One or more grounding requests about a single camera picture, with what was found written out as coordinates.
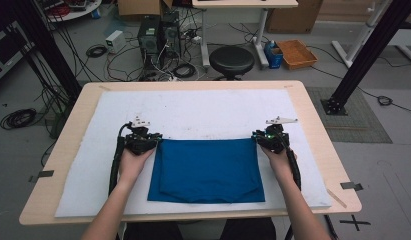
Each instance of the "brown basket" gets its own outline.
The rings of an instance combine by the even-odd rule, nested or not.
[[[289,70],[309,67],[317,62],[317,57],[299,40],[277,42],[283,52],[283,59]]]

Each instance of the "black stool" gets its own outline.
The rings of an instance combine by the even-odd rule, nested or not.
[[[213,51],[209,56],[211,67],[224,76],[214,79],[241,80],[236,75],[249,72],[254,64],[254,56],[248,50],[240,47],[221,47]]]

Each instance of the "blue towel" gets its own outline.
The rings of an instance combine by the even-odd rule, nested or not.
[[[163,140],[156,150],[149,201],[265,202],[256,143],[236,140]]]

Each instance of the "forearm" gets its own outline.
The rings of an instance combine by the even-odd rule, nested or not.
[[[296,240],[330,239],[292,178],[279,180]]]
[[[114,240],[132,188],[133,183],[118,182],[81,239]]]

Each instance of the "hand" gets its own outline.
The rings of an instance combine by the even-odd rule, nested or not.
[[[137,156],[130,150],[124,149],[121,156],[120,179],[118,182],[134,184],[145,166],[146,159],[148,159],[153,151],[154,149],[151,149],[142,155]]]
[[[281,151],[279,154],[273,153],[264,147],[261,147],[261,149],[270,160],[270,165],[276,175],[277,181],[280,182],[285,179],[293,179],[292,170],[290,169],[289,160],[286,155],[286,149]]]

